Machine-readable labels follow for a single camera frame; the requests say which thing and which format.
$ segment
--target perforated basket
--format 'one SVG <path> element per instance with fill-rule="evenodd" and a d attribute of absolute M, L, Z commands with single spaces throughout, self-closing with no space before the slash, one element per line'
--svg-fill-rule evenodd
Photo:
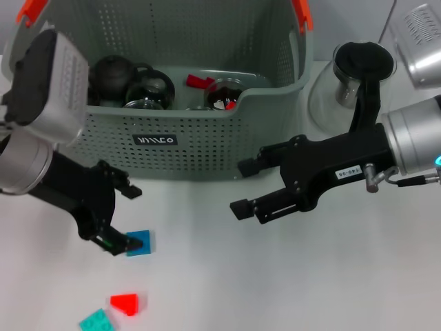
<path fill-rule="evenodd" d="M 118 54 L 152 64 L 176 87 L 177 110 L 89 107 L 82 136 L 61 149 L 86 166 L 105 159 L 138 177 L 233 179 L 238 161 L 296 134 L 298 93 L 312 61 L 305 0 L 51 0 L 41 7 L 37 15 L 25 11 L 14 29 L 5 76 L 53 26 L 90 65 Z M 188 74 L 239 78 L 250 89 L 230 112 L 184 110 L 203 103 L 202 90 L 185 86 Z"/>

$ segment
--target basket logo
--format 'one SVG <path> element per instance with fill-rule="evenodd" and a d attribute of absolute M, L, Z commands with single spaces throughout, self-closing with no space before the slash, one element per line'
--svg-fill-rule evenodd
<path fill-rule="evenodd" d="M 177 145 L 178 139 L 175 134 L 133 134 L 133 141 L 136 145 L 143 146 L 170 146 Z"/>

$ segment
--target red triangular block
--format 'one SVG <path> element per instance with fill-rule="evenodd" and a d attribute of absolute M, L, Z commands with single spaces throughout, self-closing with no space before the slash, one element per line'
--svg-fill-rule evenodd
<path fill-rule="evenodd" d="M 138 295 L 123 294 L 110 297 L 110 305 L 120 310 L 127 316 L 134 316 L 138 313 Z"/>

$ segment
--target white table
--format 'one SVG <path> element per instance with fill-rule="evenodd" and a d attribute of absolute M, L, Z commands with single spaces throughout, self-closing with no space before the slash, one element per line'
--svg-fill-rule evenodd
<path fill-rule="evenodd" d="M 311 80 L 323 66 L 314 64 Z M 392 108 L 436 92 L 414 92 L 400 68 Z M 306 119 L 305 132 L 320 137 Z M 118 197 L 113 225 L 156 235 L 156 252 L 133 259 L 80 240 L 61 210 L 0 197 L 2 330 L 78 330 L 122 292 L 147 295 L 148 307 L 134 318 L 110 311 L 121 331 L 440 327 L 437 185 L 384 184 L 368 194 L 354 183 L 326 193 L 312 212 L 259 225 L 237 221 L 229 203 L 281 188 L 277 172 L 227 183 L 133 182 L 144 194 Z"/>

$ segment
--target blue block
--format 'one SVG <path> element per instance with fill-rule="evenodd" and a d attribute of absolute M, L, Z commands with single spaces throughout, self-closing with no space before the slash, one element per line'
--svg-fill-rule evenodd
<path fill-rule="evenodd" d="M 115 331 L 104 310 L 94 312 L 80 323 L 82 331 Z"/>
<path fill-rule="evenodd" d="M 146 230 L 146 231 L 128 232 L 127 236 L 142 240 L 144 243 L 142 248 L 127 252 L 126 254 L 128 257 L 135 257 L 136 255 L 145 255 L 152 253 L 152 249 L 150 247 L 150 231 Z"/>

